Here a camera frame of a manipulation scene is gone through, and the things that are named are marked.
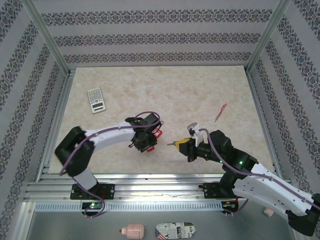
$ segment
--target wall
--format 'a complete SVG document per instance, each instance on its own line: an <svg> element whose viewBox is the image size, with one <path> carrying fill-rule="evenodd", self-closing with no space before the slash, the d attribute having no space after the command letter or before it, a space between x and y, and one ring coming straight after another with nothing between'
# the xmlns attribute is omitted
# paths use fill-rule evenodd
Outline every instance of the wall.
<svg viewBox="0 0 320 240"><path fill-rule="evenodd" d="M289 4L251 73L282 172L311 194L320 192L319 3Z"/></svg>
<svg viewBox="0 0 320 240"><path fill-rule="evenodd" d="M244 65L278 0L37 0L71 69Z"/></svg>
<svg viewBox="0 0 320 240"><path fill-rule="evenodd" d="M20 1L0 1L0 240L35 180L64 76Z"/></svg>

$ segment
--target pink bottle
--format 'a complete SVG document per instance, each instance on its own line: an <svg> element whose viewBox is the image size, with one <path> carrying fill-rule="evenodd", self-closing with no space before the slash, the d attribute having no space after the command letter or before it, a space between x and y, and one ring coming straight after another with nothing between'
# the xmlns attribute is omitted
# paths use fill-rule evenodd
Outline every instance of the pink bottle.
<svg viewBox="0 0 320 240"><path fill-rule="evenodd" d="M119 230L122 235L128 239L143 239L145 235L145 226L142 223L130 223L127 227Z"/></svg>

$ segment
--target calculator screen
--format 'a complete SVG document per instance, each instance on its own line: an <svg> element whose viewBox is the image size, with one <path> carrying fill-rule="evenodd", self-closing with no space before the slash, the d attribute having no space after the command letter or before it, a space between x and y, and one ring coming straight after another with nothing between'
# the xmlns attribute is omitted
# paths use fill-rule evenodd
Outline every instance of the calculator screen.
<svg viewBox="0 0 320 240"><path fill-rule="evenodd" d="M100 103L97 103L97 104L93 105L92 107L93 107L93 108L96 108L96 107L100 107L100 106L102 106L102 105L103 105L103 103L100 102Z"/></svg>

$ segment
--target gray floor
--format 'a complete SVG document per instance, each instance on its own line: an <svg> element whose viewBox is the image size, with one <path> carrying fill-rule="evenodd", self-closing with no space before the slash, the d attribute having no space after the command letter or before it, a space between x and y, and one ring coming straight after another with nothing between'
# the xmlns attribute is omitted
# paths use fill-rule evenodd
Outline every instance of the gray floor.
<svg viewBox="0 0 320 240"><path fill-rule="evenodd" d="M86 219L79 212L36 212L28 240L125 240L119 229L129 223L143 223L144 240L156 240L155 226L165 222L191 222L196 228L192 240L290 240L287 222L252 202L234 218L220 212L107 212Z"/></svg>

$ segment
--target yellow object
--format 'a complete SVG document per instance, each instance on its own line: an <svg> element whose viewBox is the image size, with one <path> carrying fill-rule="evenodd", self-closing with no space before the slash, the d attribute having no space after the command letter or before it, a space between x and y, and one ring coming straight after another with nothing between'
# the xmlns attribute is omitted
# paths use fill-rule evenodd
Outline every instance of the yellow object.
<svg viewBox="0 0 320 240"><path fill-rule="evenodd" d="M184 138L181 139L179 141L175 142L175 147L178 149L178 151L180 152L180 144L185 144L186 142L188 142L190 140L190 138Z"/></svg>

